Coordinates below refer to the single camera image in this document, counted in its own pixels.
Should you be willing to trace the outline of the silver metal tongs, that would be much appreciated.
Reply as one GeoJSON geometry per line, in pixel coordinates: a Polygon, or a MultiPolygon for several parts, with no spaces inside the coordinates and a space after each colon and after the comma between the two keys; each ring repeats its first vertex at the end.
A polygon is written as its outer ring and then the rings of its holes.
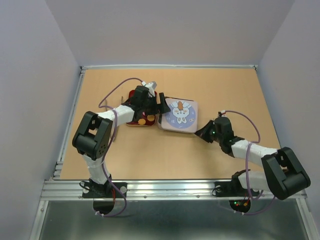
{"type": "Polygon", "coordinates": [[[124,101],[125,99],[123,96],[109,96],[102,102],[102,104],[100,105],[100,109],[108,111],[110,109],[118,107],[124,101]]]}

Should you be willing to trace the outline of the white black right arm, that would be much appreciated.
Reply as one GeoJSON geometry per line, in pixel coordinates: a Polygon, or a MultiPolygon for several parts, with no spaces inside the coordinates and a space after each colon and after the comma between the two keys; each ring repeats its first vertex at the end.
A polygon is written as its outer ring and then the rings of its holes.
{"type": "Polygon", "coordinates": [[[217,142],[222,152],[233,158],[262,167],[262,171],[245,168],[232,175],[227,190],[234,196],[244,192],[258,196],[259,192],[267,191],[277,199],[285,200],[311,185],[309,175],[291,148],[276,149],[249,142],[234,134],[227,117],[210,120],[195,135],[207,143],[217,142]]]}

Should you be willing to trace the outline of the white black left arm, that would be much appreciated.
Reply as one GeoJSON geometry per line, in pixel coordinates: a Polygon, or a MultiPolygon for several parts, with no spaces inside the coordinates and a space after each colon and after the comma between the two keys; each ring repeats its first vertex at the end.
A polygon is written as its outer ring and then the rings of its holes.
{"type": "Polygon", "coordinates": [[[105,158],[115,138],[117,128],[122,124],[146,121],[170,111],[165,96],[160,93],[157,102],[156,82],[138,85],[131,97],[124,103],[108,111],[84,114],[72,139],[72,146],[82,155],[89,171],[89,180],[81,181],[83,198],[105,198],[116,191],[112,183],[105,158]]]}

